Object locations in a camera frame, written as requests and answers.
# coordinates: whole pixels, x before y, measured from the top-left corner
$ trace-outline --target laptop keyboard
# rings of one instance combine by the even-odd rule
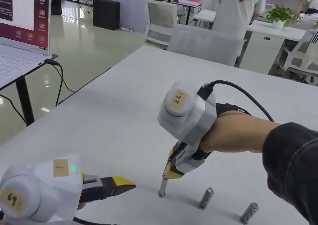
[[[21,67],[38,63],[38,59],[20,57],[8,52],[0,51],[0,76],[9,76],[11,73],[20,70]]]

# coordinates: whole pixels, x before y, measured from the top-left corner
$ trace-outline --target black cable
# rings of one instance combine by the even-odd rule
[[[67,84],[66,84],[66,82],[65,82],[65,80],[64,80],[64,77],[62,77],[62,75],[61,75],[60,71],[58,70],[58,68],[55,67],[54,65],[52,65],[52,66],[56,69],[56,71],[58,72],[59,76],[63,79],[63,84],[64,84],[65,88],[66,88],[68,91],[70,91],[71,93],[75,93],[73,90],[71,90],[71,89],[67,86]],[[64,74],[62,66],[60,66],[60,65],[58,65],[58,66],[60,67],[61,72]]]
[[[57,107],[59,105],[59,101],[60,101],[60,96],[61,96],[61,90],[62,90],[62,86],[63,86],[63,83],[65,85],[65,87],[67,88],[67,90],[69,90],[70,92],[74,93],[74,91],[70,90],[69,87],[67,87],[65,81],[64,81],[64,71],[63,71],[63,68],[62,66],[60,65],[59,62],[55,61],[55,60],[52,60],[52,59],[46,59],[44,61],[46,64],[50,64],[52,65],[59,73],[59,76],[61,77],[61,83],[60,83],[60,87],[59,87],[59,92],[58,92],[58,96],[56,98],[56,102],[55,102],[55,106]],[[59,72],[59,70],[55,67],[55,66],[59,66],[60,69],[61,69],[61,73]]]
[[[83,219],[79,219],[77,217],[74,217],[73,221],[79,224],[84,224],[84,225],[119,225],[119,224],[99,224],[99,223],[94,223],[94,222],[89,222]]]
[[[19,112],[19,110],[15,107],[14,103],[12,102],[12,100],[2,94],[0,94],[1,97],[5,98],[6,100],[8,100],[11,103],[11,106],[13,107],[13,109],[17,112],[17,114],[19,114],[20,118],[24,121],[24,123],[26,124],[26,121],[24,119],[24,117],[22,116],[22,114]]]
[[[224,84],[224,85],[228,85],[228,86],[231,86],[235,89],[237,89],[238,91],[244,93],[253,103],[255,103],[256,106],[258,106],[258,108],[266,115],[266,117],[271,121],[271,122],[274,122],[273,118],[271,117],[271,115],[269,115],[269,113],[265,110],[265,108],[260,105],[260,103],[255,99],[253,98],[252,95],[250,95],[247,91],[245,91],[243,88],[241,88],[240,86],[237,86],[236,84],[234,83],[231,83],[231,82],[227,82],[227,81],[222,81],[222,80],[217,80],[217,81],[214,81],[214,82],[211,82],[208,84],[208,86],[213,90],[213,87],[216,85],[216,84]]]
[[[63,71],[61,72],[61,82],[60,82],[60,87],[59,87],[59,92],[58,92],[58,96],[56,98],[56,102],[55,102],[55,106],[57,107],[59,105],[59,101],[60,101],[60,95],[61,95],[61,90],[62,90],[62,85],[63,85]]]

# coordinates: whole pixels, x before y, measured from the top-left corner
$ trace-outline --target dark jacket sleeve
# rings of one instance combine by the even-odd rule
[[[318,132],[296,123],[278,126],[263,145],[268,187],[318,225]]]

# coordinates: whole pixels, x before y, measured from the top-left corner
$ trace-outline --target green plant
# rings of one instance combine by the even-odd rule
[[[270,22],[277,22],[281,20],[284,22],[284,27],[290,26],[293,19],[293,11],[289,8],[276,5],[273,9],[267,12],[266,19]]]

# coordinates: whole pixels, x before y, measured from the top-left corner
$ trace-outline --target metal rod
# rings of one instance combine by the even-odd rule
[[[160,190],[158,191],[159,197],[163,198],[165,196],[165,190],[167,189],[168,179],[162,178]]]

